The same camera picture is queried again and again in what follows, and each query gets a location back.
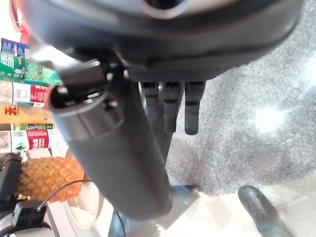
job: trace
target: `pineapple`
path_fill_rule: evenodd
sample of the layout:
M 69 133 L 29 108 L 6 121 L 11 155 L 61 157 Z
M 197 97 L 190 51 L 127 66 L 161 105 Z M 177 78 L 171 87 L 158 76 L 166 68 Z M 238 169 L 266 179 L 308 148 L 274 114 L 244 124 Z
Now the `pineapple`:
M 83 176 L 84 171 L 75 159 L 61 157 L 31 159 L 22 163 L 16 194 L 29 196 L 30 200 L 44 201 L 61 186 L 83 179 Z M 82 183 L 72 184 L 53 196 L 50 202 L 75 198 L 81 187 Z

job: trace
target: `wire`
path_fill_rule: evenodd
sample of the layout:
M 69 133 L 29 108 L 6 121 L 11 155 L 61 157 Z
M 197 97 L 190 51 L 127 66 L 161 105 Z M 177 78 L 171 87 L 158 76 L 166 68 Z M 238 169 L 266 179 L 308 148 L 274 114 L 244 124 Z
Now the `wire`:
M 115 210 L 115 212 L 117 213 L 117 216 L 118 216 L 118 220 L 120 222 L 120 224 L 122 225 L 122 229 L 123 229 L 123 233 L 124 233 L 124 237 L 126 237 L 126 232 L 125 232 L 125 227 L 124 227 L 124 223 L 122 221 L 122 218 L 120 217 L 118 211 Z
M 53 192 L 48 198 L 46 198 L 46 199 L 41 203 L 41 205 L 39 205 L 39 207 L 36 209 L 37 212 L 39 212 L 39 211 L 43 208 L 43 206 L 46 205 L 47 202 L 48 202 L 53 196 L 55 196 L 57 193 L 59 193 L 60 191 L 62 191 L 64 188 L 68 187 L 68 186 L 71 185 L 71 184 L 80 183 L 80 182 L 83 182 L 83 183 L 91 182 L 91 183 L 93 183 L 92 180 L 79 179 L 79 180 L 71 181 L 71 182 L 69 182 L 69 183 L 67 183 L 67 184 L 65 184 L 65 185 L 63 185 L 63 186 L 61 186 L 59 189 L 57 189 L 55 192 Z
M 61 186 L 59 189 L 57 189 L 56 191 L 54 191 L 48 198 L 46 198 L 40 205 L 39 207 L 36 209 L 37 212 L 40 212 L 40 210 L 43 208 L 44 205 L 47 204 L 47 202 L 53 197 L 55 196 L 57 193 L 59 193 L 60 191 L 62 191 L 64 188 L 68 187 L 69 185 L 72 185 L 72 184 L 75 184 L 75 183 L 88 183 L 88 182 L 91 182 L 93 183 L 92 180 L 88 180 L 88 179 L 79 179 L 79 180 L 75 180 L 75 181 L 71 181 L 63 186 Z M 124 223 L 122 221 L 122 218 L 121 216 L 119 215 L 118 211 L 116 211 L 114 209 L 114 211 L 116 212 L 116 215 L 118 216 L 118 220 L 120 222 L 120 224 L 122 225 L 122 229 L 123 229 L 123 233 L 124 233 L 124 237 L 126 237 L 126 232 L 125 232 L 125 227 L 124 227 Z

